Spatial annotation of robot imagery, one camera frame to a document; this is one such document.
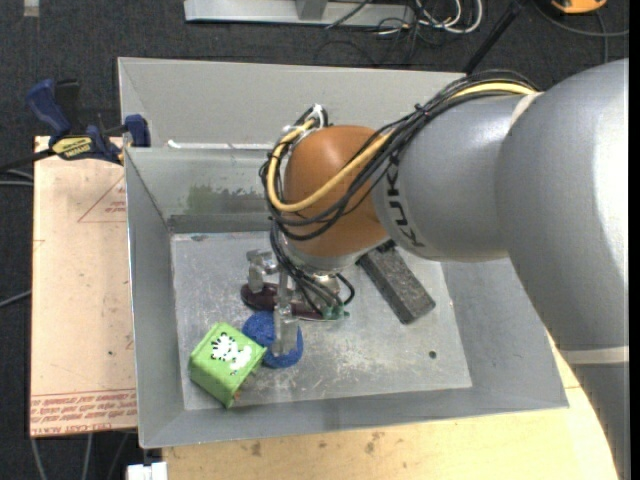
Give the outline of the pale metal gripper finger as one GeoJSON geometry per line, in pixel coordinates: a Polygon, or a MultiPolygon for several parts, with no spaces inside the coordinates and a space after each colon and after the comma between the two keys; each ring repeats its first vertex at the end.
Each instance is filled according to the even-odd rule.
{"type": "Polygon", "coordinates": [[[253,249],[246,253],[249,262],[248,287],[252,293],[260,292],[265,285],[264,277],[276,274],[279,267],[271,250],[253,249]]]}
{"type": "Polygon", "coordinates": [[[271,352],[276,356],[284,356],[298,349],[299,321],[290,306],[279,308],[273,316],[274,341],[271,352]]]}

